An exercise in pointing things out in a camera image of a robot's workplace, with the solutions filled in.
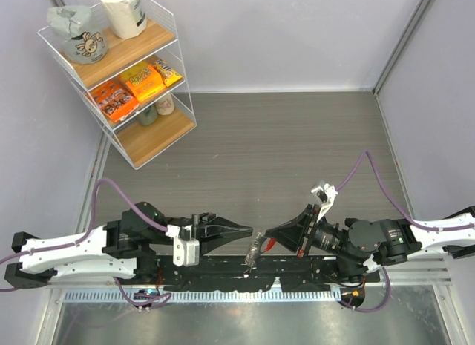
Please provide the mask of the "red handled crescent blade keychain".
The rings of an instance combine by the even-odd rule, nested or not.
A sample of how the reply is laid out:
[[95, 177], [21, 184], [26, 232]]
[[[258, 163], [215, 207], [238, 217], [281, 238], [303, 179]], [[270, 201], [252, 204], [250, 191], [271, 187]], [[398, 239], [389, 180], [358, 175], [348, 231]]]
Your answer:
[[275, 238], [266, 236], [261, 231], [257, 233], [255, 239], [250, 243], [244, 259], [244, 264], [246, 266], [246, 270], [244, 271], [245, 276], [247, 276], [253, 270], [256, 265], [256, 260], [263, 253], [270, 251], [275, 243]]

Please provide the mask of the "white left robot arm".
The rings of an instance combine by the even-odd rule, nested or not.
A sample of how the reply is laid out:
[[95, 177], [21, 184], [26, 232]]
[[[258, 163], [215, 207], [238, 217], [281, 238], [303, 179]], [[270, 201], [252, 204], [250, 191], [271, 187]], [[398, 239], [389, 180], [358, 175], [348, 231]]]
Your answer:
[[118, 278], [124, 284], [157, 281], [160, 262], [154, 245], [171, 246], [171, 263], [196, 266], [203, 255], [252, 235], [242, 226], [213, 213], [167, 217], [152, 204], [141, 202], [119, 220], [90, 233], [40, 239], [27, 232], [13, 236], [19, 259], [9, 263], [4, 280], [14, 289], [36, 289], [62, 280]]

